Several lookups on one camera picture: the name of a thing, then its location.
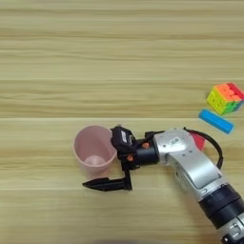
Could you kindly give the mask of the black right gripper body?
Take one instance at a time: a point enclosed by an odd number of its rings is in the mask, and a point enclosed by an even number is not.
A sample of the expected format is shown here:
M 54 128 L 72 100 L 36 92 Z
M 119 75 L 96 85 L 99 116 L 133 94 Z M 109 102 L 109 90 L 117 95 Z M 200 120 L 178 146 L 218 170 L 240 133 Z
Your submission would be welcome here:
M 142 166 L 156 164 L 159 156 L 153 144 L 155 132 L 146 132 L 145 137 L 136 140 L 131 131 L 121 131 L 121 139 L 117 149 L 118 159 L 125 176 L 125 190 L 132 190 L 130 171 L 137 170 Z

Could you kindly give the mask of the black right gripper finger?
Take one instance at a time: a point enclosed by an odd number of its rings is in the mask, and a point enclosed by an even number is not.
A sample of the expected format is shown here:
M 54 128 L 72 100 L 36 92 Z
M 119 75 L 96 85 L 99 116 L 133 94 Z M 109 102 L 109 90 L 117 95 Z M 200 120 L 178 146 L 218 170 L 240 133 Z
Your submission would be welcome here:
M 125 183 L 123 179 L 109 179 L 108 177 L 97 178 L 87 181 L 83 184 L 83 186 L 101 192 L 110 192 L 125 189 Z

